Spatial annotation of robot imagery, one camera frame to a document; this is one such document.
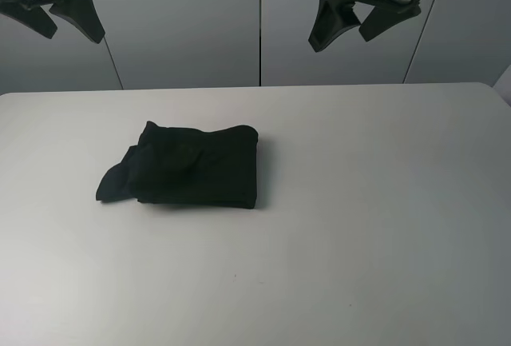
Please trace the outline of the black printed t-shirt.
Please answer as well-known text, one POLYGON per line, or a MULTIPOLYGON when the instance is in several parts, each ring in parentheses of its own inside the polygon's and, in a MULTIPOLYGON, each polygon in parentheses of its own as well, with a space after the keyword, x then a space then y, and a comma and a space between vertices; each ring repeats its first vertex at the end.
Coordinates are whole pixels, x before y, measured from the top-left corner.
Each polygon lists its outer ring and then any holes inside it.
POLYGON ((253 209, 258 140, 248 125, 203 132, 149 121, 137 144, 103 176, 96 199, 253 209))

